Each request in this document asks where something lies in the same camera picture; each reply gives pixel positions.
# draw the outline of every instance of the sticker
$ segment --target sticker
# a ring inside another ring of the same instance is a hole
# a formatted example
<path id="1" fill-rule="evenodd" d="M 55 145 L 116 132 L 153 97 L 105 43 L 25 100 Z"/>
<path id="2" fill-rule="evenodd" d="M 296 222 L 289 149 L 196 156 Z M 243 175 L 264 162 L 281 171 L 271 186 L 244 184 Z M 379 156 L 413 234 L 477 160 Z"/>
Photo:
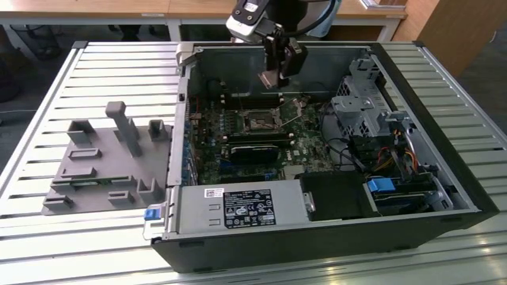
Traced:
<path id="1" fill-rule="evenodd" d="M 220 195 L 223 195 L 223 215 L 228 229 L 276 224 L 271 189 L 225 192 Z"/>
<path id="2" fill-rule="evenodd" d="M 243 6 L 243 8 L 244 8 L 248 12 L 255 12 L 256 9 L 259 8 L 259 6 L 255 5 L 253 3 L 247 2 L 245 5 Z"/>
<path id="3" fill-rule="evenodd" d="M 223 196 L 223 188 L 204 189 L 204 198 L 217 198 Z"/>
<path id="4" fill-rule="evenodd" d="M 143 17 L 164 17 L 164 14 L 157 14 L 157 13 L 143 13 Z"/>

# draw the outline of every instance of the wooden desk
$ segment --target wooden desk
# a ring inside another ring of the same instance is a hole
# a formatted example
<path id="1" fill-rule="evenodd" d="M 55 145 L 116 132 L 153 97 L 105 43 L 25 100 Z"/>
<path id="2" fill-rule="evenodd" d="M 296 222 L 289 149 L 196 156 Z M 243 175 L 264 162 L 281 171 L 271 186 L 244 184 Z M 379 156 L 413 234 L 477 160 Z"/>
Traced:
<path id="1" fill-rule="evenodd" d="M 1 24 L 164 24 L 169 0 L 0 0 Z"/>
<path id="2" fill-rule="evenodd" d="M 185 24 L 224 24 L 236 0 L 171 0 L 168 29 L 172 40 L 181 40 L 180 26 Z M 396 10 L 367 10 L 359 0 L 343 0 L 333 26 L 381 26 L 380 41 L 389 41 L 399 21 L 407 13 Z"/>
<path id="3" fill-rule="evenodd" d="M 392 40 L 419 40 L 459 76 L 507 20 L 507 0 L 408 0 Z"/>

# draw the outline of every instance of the gray 3d printed holder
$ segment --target gray 3d printed holder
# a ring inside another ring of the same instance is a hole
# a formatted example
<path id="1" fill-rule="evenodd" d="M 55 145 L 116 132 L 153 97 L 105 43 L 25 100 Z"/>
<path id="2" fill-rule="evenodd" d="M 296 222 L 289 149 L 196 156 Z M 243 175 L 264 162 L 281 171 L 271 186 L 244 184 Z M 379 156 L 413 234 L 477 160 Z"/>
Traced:
<path id="1" fill-rule="evenodd" d="M 43 215 L 145 208 L 165 200 L 171 126 L 161 120 L 135 126 L 124 102 L 105 114 L 117 128 L 72 121 L 71 143 L 45 196 Z"/>

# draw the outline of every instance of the blue plastic clip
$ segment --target blue plastic clip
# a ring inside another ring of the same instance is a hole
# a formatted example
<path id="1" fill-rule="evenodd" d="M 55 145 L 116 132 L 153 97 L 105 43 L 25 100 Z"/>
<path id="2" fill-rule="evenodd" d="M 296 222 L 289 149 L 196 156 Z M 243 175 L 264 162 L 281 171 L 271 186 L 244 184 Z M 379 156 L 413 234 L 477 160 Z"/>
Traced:
<path id="1" fill-rule="evenodd" d="M 396 190 L 391 178 L 373 178 L 367 182 L 369 192 L 389 192 Z"/>
<path id="2" fill-rule="evenodd" d="M 160 220 L 160 209 L 145 209 L 144 211 L 144 220 L 145 221 L 155 221 Z"/>

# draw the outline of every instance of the motherboard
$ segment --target motherboard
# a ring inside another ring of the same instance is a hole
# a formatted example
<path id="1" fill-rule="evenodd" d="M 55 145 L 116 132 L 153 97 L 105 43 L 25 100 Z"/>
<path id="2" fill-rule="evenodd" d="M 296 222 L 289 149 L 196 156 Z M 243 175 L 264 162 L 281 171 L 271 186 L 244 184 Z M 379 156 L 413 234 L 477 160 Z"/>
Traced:
<path id="1" fill-rule="evenodd" d="M 200 185 L 293 179 L 335 168 L 319 130 L 323 103 L 304 94 L 223 93 L 189 104 Z"/>

